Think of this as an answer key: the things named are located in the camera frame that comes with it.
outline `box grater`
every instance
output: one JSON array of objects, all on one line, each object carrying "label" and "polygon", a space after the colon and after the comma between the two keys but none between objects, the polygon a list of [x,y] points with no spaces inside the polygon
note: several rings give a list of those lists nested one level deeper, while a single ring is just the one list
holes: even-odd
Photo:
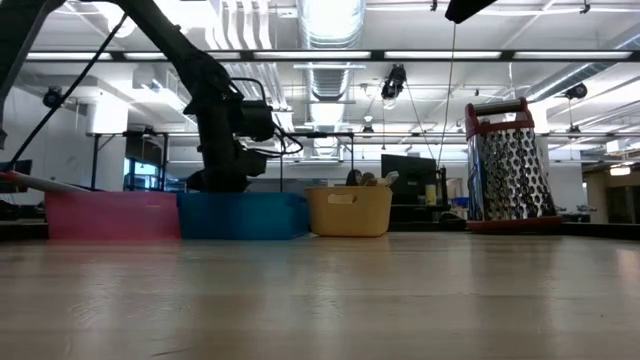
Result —
[{"label": "box grater", "polygon": [[[479,116],[518,113],[515,121]],[[519,230],[559,224],[535,124],[524,98],[466,108],[470,229]]]}]

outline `speaker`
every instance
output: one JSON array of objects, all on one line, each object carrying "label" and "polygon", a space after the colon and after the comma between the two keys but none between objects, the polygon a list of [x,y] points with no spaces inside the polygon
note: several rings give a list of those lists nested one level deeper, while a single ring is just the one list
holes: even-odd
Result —
[{"label": "speaker", "polygon": [[445,17],[456,24],[461,24],[494,2],[496,0],[451,0]]}]

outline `cable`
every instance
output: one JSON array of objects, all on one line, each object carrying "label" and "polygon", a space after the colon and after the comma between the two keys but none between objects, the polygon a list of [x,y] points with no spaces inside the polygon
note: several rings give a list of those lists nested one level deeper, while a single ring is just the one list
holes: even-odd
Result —
[{"label": "cable", "polygon": [[122,15],[122,19],[120,19],[120,22],[118,23],[118,25],[116,25],[113,28],[113,31],[111,31],[111,33],[109,34],[109,36],[107,36],[107,38],[104,40],[102,45],[100,45],[100,48],[98,49],[98,51],[95,53],[95,55],[93,55],[93,58],[91,59],[91,61],[89,61],[87,66],[84,68],[84,70],[82,70],[82,72],[73,82],[73,84],[71,84],[71,87],[69,88],[69,90],[67,90],[67,92],[62,96],[60,101],[58,101],[58,103],[55,104],[51,108],[51,110],[49,110],[47,115],[45,115],[42,118],[42,120],[40,120],[40,123],[35,127],[35,129],[33,129],[33,131],[31,132],[31,134],[29,134],[29,136],[24,141],[24,143],[22,143],[22,145],[20,146],[16,154],[13,156],[13,158],[7,164],[7,166],[3,169],[3,171],[9,171],[13,168],[16,162],[18,162],[18,160],[20,159],[20,156],[22,156],[22,154],[27,149],[27,147],[31,144],[31,142],[36,137],[36,135],[38,135],[40,130],[42,130],[42,128],[47,124],[47,122],[49,122],[49,120],[51,119],[51,117],[53,117],[56,111],[58,111],[58,109],[62,106],[62,104],[64,104],[65,101],[67,101],[67,99],[69,98],[69,96],[71,96],[71,93],[73,93],[73,91],[78,87],[78,85],[80,85],[80,83],[82,82],[82,80],[84,80],[85,76],[87,76],[87,74],[89,73],[93,65],[95,65],[95,63],[98,61],[98,59],[100,58],[100,55],[102,55],[102,53],[104,53],[104,51],[107,49],[107,46],[109,45],[111,40],[113,40],[113,38],[116,36],[116,33],[120,30],[125,20],[127,20],[127,17],[128,16],[126,14]]},{"label": "cable", "polygon": [[447,122],[449,121],[449,104],[451,102],[451,82],[453,81],[453,60],[456,50],[456,23],[453,23],[453,44],[451,44],[451,66],[449,67],[449,89],[447,90],[447,107],[444,110],[444,126],[442,127],[442,140],[440,140],[440,153],[438,154],[437,167],[440,167],[442,158],[442,148],[444,148],[444,135],[447,133]]},{"label": "cable", "polygon": [[[258,154],[262,154],[271,159],[276,159],[276,158],[283,157],[285,155],[295,155],[304,149],[304,146],[300,141],[298,141],[298,139],[289,135],[286,131],[284,131],[284,129],[282,129],[277,124],[274,124],[274,126],[276,127],[276,130],[278,130],[279,132],[279,133],[276,133],[275,136],[280,140],[280,142],[285,144],[283,151],[274,151],[274,150],[265,150],[265,149],[248,149],[248,150],[256,152]],[[296,149],[295,151],[287,151],[287,148],[289,147],[289,145],[284,141],[285,138],[291,140],[294,144],[298,145],[298,149]]]},{"label": "cable", "polygon": [[409,80],[405,80],[407,84],[407,92],[409,93],[409,99],[411,99],[411,106],[413,106],[413,112],[416,114],[416,121],[418,122],[418,126],[420,126],[420,133],[422,137],[424,137],[424,142],[427,144],[427,149],[429,149],[429,154],[431,154],[431,158],[434,159],[433,152],[431,151],[431,146],[429,146],[429,140],[427,139],[427,134],[422,127],[422,121],[420,121],[420,116],[418,116],[418,110],[416,109],[416,104],[413,101],[413,95],[411,94],[411,86],[409,86]]}]

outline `table surface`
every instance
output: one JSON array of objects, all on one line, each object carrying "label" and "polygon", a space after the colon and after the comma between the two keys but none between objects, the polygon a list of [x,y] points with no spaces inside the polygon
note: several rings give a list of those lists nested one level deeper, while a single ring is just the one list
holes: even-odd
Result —
[{"label": "table surface", "polygon": [[0,358],[637,359],[640,243],[3,244]]}]

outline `black cable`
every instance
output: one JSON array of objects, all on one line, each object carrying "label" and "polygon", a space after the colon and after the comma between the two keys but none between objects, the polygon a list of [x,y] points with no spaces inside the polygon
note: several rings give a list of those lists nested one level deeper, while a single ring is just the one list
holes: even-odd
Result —
[{"label": "black cable", "polygon": [[298,146],[298,149],[296,149],[295,151],[287,151],[287,148],[289,147],[289,145],[287,145],[285,143],[285,148],[284,151],[274,151],[274,150],[265,150],[265,149],[249,149],[253,152],[262,154],[268,158],[271,159],[276,159],[276,158],[280,158],[284,155],[295,155],[299,152],[301,152],[304,149],[304,146],[302,145],[302,143],[300,141],[298,141],[298,139],[294,138],[293,136],[287,134],[286,131],[284,131],[284,129],[282,129],[280,126],[278,126],[277,124],[274,124],[274,126],[276,127],[276,130],[278,130],[279,133],[276,133],[276,137],[280,140],[280,142],[284,143],[284,139],[287,138],[289,140],[291,140],[294,144],[296,144]]},{"label": "black cable", "polygon": [[27,149],[27,147],[31,144],[31,142],[33,141],[33,139],[36,137],[36,135],[38,135],[38,133],[40,132],[40,130],[42,130],[42,128],[47,124],[47,122],[49,122],[49,120],[51,119],[51,117],[53,117],[53,115],[56,113],[56,111],[58,111],[58,109],[62,106],[62,104],[65,103],[65,101],[67,101],[67,99],[69,98],[69,96],[71,96],[71,93],[73,93],[73,91],[78,87],[78,85],[80,85],[80,83],[82,82],[82,80],[84,80],[84,78],[87,76],[87,74],[89,73],[89,71],[91,70],[91,68],[93,67],[93,65],[95,65],[95,63],[98,61],[98,59],[100,58],[100,55],[102,55],[102,53],[104,53],[104,51],[107,49],[107,46],[109,46],[109,43],[111,42],[111,40],[113,40],[113,38],[116,36],[116,33],[120,30],[120,28],[122,27],[122,25],[124,24],[125,20],[127,20],[127,15],[122,15],[122,19],[120,20],[120,22],[118,23],[118,25],[116,25],[113,28],[113,31],[111,31],[111,34],[109,34],[109,36],[107,36],[107,38],[104,40],[104,42],[102,43],[102,45],[100,45],[100,48],[98,49],[98,51],[95,53],[95,55],[93,56],[93,58],[91,59],[91,61],[89,61],[89,63],[87,64],[87,66],[84,68],[84,70],[82,70],[82,72],[80,73],[80,75],[76,78],[76,80],[73,82],[73,84],[71,84],[71,87],[69,88],[69,90],[67,90],[67,92],[62,96],[62,98],[60,99],[60,101],[58,101],[57,104],[55,104],[51,110],[49,110],[49,112],[47,113],[47,115],[45,115],[42,120],[40,120],[40,123],[35,127],[35,129],[33,129],[33,131],[31,132],[31,134],[29,134],[29,136],[27,137],[27,139],[22,143],[22,145],[20,146],[20,148],[18,149],[18,151],[16,151],[16,154],[13,156],[13,158],[11,159],[11,161],[5,166],[4,169],[2,169],[2,171],[10,171],[11,169],[13,169],[13,167],[15,166],[15,164],[18,162],[18,160],[20,160],[20,157],[22,156],[22,154],[24,153],[24,151]]}]

